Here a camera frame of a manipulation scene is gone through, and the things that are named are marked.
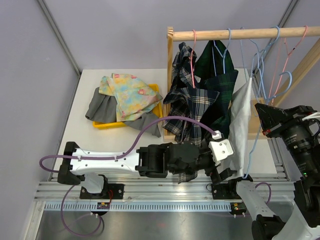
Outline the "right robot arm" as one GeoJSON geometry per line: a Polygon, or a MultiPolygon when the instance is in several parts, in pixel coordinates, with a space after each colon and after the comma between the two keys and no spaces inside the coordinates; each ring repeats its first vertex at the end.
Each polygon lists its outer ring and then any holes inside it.
{"type": "Polygon", "coordinates": [[[318,240],[320,238],[320,113],[308,105],[279,108],[256,103],[262,133],[281,139],[292,158],[293,209],[287,221],[274,213],[248,178],[227,185],[227,193],[245,204],[255,240],[318,240]]]}

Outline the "pastel floral garment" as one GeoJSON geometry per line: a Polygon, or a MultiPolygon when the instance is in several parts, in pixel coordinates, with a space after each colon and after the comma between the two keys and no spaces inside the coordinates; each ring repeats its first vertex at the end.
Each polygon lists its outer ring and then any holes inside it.
{"type": "Polygon", "coordinates": [[[112,73],[103,76],[99,93],[116,99],[116,121],[134,121],[151,112],[163,97],[140,78],[131,74],[112,73]]]}

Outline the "dark green plaid skirt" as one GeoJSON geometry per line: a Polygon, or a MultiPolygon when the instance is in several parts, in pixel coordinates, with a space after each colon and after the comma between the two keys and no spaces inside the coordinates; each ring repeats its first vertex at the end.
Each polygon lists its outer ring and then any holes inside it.
{"type": "Polygon", "coordinates": [[[226,74],[215,74],[213,43],[213,40],[207,43],[195,63],[195,75],[200,78],[200,87],[218,92],[218,97],[204,113],[200,122],[213,130],[220,131],[227,138],[231,123],[229,105],[232,101],[239,71],[234,67],[233,71],[226,74]]]}

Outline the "white grey garment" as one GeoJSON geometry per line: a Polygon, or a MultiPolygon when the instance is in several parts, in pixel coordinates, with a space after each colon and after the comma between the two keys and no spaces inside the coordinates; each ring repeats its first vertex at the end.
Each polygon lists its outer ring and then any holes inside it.
{"type": "Polygon", "coordinates": [[[236,173],[231,176],[232,179],[244,176],[251,119],[251,98],[252,78],[232,95],[228,137],[234,150],[230,160],[230,169],[235,170],[236,173]]]}

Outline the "grey pleated skirt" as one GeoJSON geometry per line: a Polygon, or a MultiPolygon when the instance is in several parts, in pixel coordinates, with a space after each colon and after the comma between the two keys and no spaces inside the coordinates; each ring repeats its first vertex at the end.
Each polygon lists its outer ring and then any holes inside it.
{"type": "Polygon", "coordinates": [[[141,117],[133,121],[117,122],[116,117],[117,101],[114,96],[99,93],[99,87],[94,90],[93,97],[88,106],[85,118],[89,121],[95,122],[98,125],[105,124],[124,124],[136,130],[142,130],[151,122],[157,120],[159,117],[152,111],[143,113],[141,117]]]}

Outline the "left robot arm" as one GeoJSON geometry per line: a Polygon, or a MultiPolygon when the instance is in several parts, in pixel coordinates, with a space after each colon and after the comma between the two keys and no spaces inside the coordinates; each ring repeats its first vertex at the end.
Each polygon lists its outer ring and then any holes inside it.
{"type": "Polygon", "coordinates": [[[59,167],[57,181],[63,185],[80,186],[81,199],[122,199],[124,184],[109,183],[107,174],[165,179],[168,174],[178,175],[178,182],[195,179],[203,170],[213,184],[236,174],[226,168],[218,172],[221,161],[234,154],[229,140],[211,141],[208,147],[198,148],[191,142],[151,144],[131,151],[89,152],[75,142],[68,142],[59,167]]]}

